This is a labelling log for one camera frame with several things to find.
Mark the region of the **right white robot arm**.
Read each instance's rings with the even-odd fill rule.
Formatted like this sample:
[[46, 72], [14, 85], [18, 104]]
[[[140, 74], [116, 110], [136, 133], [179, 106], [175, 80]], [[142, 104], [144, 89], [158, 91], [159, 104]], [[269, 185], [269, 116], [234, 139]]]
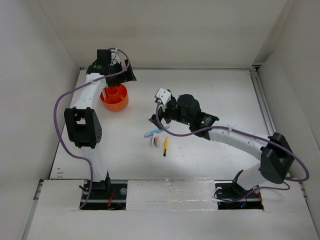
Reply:
[[287, 175], [295, 159], [282, 134], [275, 132], [271, 136], [262, 136], [222, 124], [218, 117], [203, 112], [199, 102], [190, 94], [174, 98], [169, 90], [160, 88], [154, 98], [156, 111], [149, 121], [159, 129], [164, 128], [161, 121], [181, 123], [188, 126], [190, 135], [229, 145], [259, 161], [248, 169], [241, 169], [232, 181], [217, 185], [217, 199], [239, 200], [266, 182], [282, 185], [288, 180]]

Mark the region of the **pink pen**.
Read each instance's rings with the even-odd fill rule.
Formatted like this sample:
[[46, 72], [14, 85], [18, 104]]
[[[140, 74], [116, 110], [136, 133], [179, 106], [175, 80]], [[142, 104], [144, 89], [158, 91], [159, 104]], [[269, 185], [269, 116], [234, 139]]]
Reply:
[[101, 92], [101, 99], [102, 99], [102, 101], [104, 102], [105, 100], [106, 100], [106, 93], [105, 93], [105, 91], [103, 90], [102, 92]]

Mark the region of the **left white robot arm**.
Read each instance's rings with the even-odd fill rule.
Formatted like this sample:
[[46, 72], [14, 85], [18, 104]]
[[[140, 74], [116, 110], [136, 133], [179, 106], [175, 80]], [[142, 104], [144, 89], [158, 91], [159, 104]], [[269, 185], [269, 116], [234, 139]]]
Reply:
[[82, 158], [89, 164], [90, 178], [82, 190], [103, 199], [112, 189], [107, 166], [98, 148], [103, 131], [96, 106], [105, 87], [118, 87], [136, 80], [129, 59], [121, 62], [120, 53], [118, 48], [97, 50], [96, 60], [86, 71], [85, 86], [78, 100], [64, 110], [68, 138], [82, 150]]

